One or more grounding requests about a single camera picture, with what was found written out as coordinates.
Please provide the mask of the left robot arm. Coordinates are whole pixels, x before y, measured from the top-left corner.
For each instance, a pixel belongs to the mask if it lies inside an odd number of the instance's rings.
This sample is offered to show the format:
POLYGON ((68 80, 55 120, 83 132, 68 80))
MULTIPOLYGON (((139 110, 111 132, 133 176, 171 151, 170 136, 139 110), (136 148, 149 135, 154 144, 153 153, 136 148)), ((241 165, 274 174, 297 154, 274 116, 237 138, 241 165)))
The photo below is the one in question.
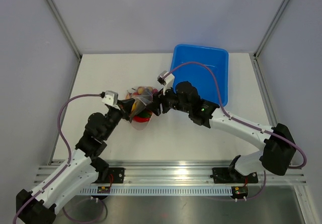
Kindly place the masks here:
POLYGON ((100 158, 118 123, 131 121, 135 99, 118 100, 114 92, 99 95, 108 107, 106 114, 93 113, 88 117, 85 130, 72 150, 66 145, 67 159, 44 181, 31 191, 21 190, 16 196, 16 214, 13 223, 53 223, 56 215, 84 187, 105 182, 109 176, 109 164, 100 158))

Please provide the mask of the clear zip top bag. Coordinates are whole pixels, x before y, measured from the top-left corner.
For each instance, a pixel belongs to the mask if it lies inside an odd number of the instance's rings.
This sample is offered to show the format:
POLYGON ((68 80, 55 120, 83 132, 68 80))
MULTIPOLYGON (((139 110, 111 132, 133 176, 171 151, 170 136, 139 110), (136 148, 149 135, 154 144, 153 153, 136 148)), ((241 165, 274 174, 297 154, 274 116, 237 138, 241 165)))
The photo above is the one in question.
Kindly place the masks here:
POLYGON ((153 100, 153 94, 158 90, 151 86, 139 86, 130 88, 125 99, 134 99, 130 112, 130 123, 136 130, 143 130, 151 120, 153 113, 146 106, 153 100))

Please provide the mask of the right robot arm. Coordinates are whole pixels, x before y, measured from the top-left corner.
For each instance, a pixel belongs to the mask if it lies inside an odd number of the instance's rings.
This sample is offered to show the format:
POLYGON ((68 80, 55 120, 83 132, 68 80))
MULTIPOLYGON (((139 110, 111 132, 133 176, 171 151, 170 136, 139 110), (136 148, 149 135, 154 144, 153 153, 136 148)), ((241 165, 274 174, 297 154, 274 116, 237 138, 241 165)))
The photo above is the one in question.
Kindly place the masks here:
POLYGON ((259 124, 252 128, 252 122, 235 121, 218 104, 200 98, 189 82, 155 92, 148 109, 157 116, 171 109, 185 112, 195 124, 230 133, 258 149, 246 156, 236 156, 228 167, 214 167, 211 178, 215 184, 257 183, 257 173, 261 171, 284 176, 296 152, 287 126, 259 124))

